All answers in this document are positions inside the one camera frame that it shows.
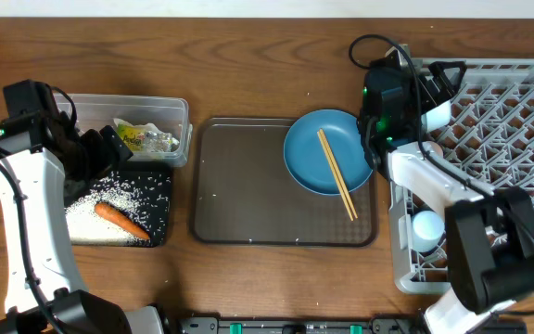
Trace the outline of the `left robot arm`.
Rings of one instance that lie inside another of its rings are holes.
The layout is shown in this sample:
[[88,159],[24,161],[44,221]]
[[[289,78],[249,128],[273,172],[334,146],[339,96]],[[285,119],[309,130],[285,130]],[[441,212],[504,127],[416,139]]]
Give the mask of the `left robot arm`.
[[170,322],[158,306],[125,312],[84,284],[65,216],[65,185],[102,178],[133,153],[110,126],[79,134],[77,113],[59,110],[56,92],[34,80],[3,89],[0,203],[8,281],[0,334],[167,333]]

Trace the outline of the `light blue cup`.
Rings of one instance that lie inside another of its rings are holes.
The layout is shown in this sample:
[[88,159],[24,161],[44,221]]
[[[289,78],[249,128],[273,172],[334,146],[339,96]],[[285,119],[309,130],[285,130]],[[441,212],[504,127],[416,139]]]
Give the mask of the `light blue cup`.
[[412,219],[412,249],[417,252],[434,250],[445,230],[444,221],[433,211],[421,211]]

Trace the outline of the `orange carrot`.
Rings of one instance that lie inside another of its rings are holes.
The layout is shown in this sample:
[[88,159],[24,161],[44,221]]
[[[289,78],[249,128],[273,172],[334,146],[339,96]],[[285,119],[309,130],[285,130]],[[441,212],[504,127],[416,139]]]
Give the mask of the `orange carrot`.
[[95,213],[101,218],[130,233],[134,237],[141,238],[143,240],[150,240],[148,233],[143,228],[139,227],[120,211],[116,210],[106,202],[97,203],[95,205]]

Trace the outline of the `pink white cup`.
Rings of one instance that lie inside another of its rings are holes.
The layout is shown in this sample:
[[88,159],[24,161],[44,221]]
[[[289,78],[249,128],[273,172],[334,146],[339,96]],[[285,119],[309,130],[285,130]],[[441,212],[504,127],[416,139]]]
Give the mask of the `pink white cup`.
[[443,150],[438,143],[429,142],[429,145],[432,147],[433,151],[441,158],[444,158]]

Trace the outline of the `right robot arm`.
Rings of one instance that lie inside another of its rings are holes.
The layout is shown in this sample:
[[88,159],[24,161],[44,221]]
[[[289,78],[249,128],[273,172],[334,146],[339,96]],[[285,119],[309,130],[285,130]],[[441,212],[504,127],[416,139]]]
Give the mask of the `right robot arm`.
[[397,43],[365,65],[357,124],[373,171],[419,197],[444,225],[450,288],[422,315],[425,333],[471,333],[534,293],[534,210],[522,188],[495,190],[440,157],[423,137],[447,124],[458,82],[435,62],[427,79]]

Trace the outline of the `foil snack wrapper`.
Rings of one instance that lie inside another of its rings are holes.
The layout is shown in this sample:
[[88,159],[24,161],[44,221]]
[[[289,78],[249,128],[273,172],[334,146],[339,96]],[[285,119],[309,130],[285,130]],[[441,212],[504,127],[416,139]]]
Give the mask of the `foil snack wrapper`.
[[117,134],[133,152],[172,152],[180,146],[180,141],[171,133],[154,130],[151,126],[119,124]]

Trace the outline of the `light blue bowl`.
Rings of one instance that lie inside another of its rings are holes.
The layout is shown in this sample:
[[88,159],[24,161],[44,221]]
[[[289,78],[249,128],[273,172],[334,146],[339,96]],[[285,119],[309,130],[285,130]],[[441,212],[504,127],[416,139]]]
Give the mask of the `light blue bowl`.
[[425,133],[430,133],[446,126],[451,121],[450,100],[434,107],[421,116],[422,129]]

